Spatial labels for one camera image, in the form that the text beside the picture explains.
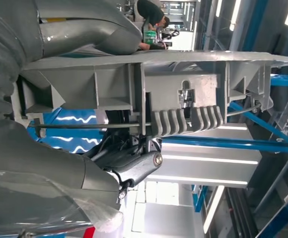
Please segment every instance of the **gray curved housing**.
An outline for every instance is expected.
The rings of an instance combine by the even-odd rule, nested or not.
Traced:
[[[75,19],[39,24],[39,17]],[[12,107],[3,97],[13,93],[13,83],[28,62],[88,44],[110,54],[131,54],[141,37],[135,26],[101,0],[0,0],[0,170],[36,173],[69,188],[108,192],[110,203],[115,203],[119,184],[113,177],[88,158],[32,140],[20,124],[5,119]]]
[[[135,52],[142,35],[133,23],[104,0],[36,0],[39,18],[66,21],[41,24],[44,57],[84,45],[112,55]]]

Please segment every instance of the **man's arm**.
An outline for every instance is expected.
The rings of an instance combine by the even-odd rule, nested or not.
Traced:
[[[150,31],[156,31],[156,28],[153,28],[153,26],[152,26],[150,23],[148,24],[148,29]]]

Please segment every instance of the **flexible duct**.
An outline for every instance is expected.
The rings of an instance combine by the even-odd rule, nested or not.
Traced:
[[[104,34],[97,40],[106,41],[110,37]],[[114,178],[91,161],[43,146],[32,140],[22,125],[5,119],[4,115],[11,113],[12,107],[3,97],[12,94],[13,82],[23,65],[41,59],[43,54],[66,53],[88,43],[78,41],[66,51],[65,42],[61,42],[61,50],[50,53],[44,49],[43,39],[45,38],[41,33],[39,12],[34,1],[0,0],[0,171],[39,174],[70,188],[117,192],[119,185]]]

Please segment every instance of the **cable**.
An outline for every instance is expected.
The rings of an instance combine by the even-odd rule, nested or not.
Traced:
[[[103,147],[104,146],[104,144],[105,144],[108,139],[110,139],[110,138],[111,138],[111,135],[107,137],[107,138],[106,138],[106,139],[101,145],[101,147],[100,147],[100,149],[98,151],[98,153],[100,153],[100,152],[103,149]]]
[[[254,107],[252,107],[252,108],[247,108],[247,109],[243,109],[243,110],[240,110],[240,111],[236,111],[236,112],[228,113],[228,114],[227,114],[227,116],[227,117],[232,117],[232,116],[236,116],[236,115],[239,115],[239,114],[243,114],[243,113],[246,113],[246,112],[251,112],[251,111],[253,111],[255,109],[259,108],[260,106],[261,106],[261,103],[258,103],[257,105],[255,105]]]

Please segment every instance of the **steel rod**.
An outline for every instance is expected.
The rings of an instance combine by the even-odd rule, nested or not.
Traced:
[[[231,107],[234,110],[237,110],[237,111],[242,110],[241,106],[240,106],[240,105],[238,105],[237,103],[234,103],[234,102],[230,103],[230,107]],[[264,121],[264,120],[262,120],[261,118],[258,118],[258,117],[257,117],[257,116],[255,116],[255,115],[254,115],[252,113],[250,113],[250,112],[243,113],[243,115],[245,117],[247,117],[247,118],[249,118],[250,120],[252,120],[253,122],[257,123],[257,124],[258,124],[258,125],[260,125],[261,127],[264,127],[264,128],[265,128],[267,130],[269,130],[269,131],[271,131],[271,132],[272,132],[272,133],[274,133],[274,134],[275,134],[275,135],[277,135],[277,136],[278,136],[280,138],[282,138],[284,141],[288,143],[288,136],[287,135],[285,135],[285,134],[280,132],[280,130],[276,129],[274,126],[271,126],[271,125],[270,125],[270,124],[268,124],[268,123],[267,123],[267,122],[265,122],[265,121]]]
[[[102,128],[129,128],[138,127],[139,123],[123,123],[123,124],[79,124],[79,125],[58,125],[58,124],[30,124],[29,127],[39,127],[47,129],[102,129]]]
[[[261,106],[261,103],[257,104],[257,105],[255,105],[254,107],[252,107],[252,108],[246,108],[246,109],[243,109],[243,110],[228,113],[228,114],[227,114],[227,116],[227,117],[231,117],[231,116],[236,116],[236,115],[240,115],[240,114],[246,113],[246,112],[251,112],[251,111],[253,111],[255,109],[259,108],[260,106]]]

